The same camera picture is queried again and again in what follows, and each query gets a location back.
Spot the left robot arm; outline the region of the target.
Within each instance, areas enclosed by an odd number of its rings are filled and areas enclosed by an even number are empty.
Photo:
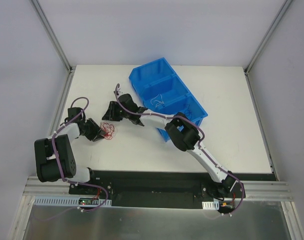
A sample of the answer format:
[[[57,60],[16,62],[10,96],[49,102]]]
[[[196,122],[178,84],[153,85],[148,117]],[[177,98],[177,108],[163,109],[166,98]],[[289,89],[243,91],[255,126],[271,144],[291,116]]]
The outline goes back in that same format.
[[[97,190],[92,169],[76,164],[71,143],[84,136],[91,142],[104,138],[106,132],[92,119],[86,118],[84,109],[70,107],[68,117],[56,133],[34,142],[36,174],[44,182],[72,181],[91,195]]]

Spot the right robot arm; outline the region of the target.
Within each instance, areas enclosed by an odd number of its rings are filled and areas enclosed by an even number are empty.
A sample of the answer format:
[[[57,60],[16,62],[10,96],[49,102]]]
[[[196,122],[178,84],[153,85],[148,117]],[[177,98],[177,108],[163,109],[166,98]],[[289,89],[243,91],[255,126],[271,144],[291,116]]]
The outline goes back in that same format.
[[[164,130],[178,150],[192,155],[211,177],[210,186],[207,187],[209,195],[222,199],[234,192],[236,179],[206,149],[202,143],[205,138],[204,132],[182,112],[175,115],[160,114],[146,107],[139,107],[127,93],[120,95],[116,101],[111,101],[102,117],[103,120],[110,122],[119,122],[124,118],[135,125]]]

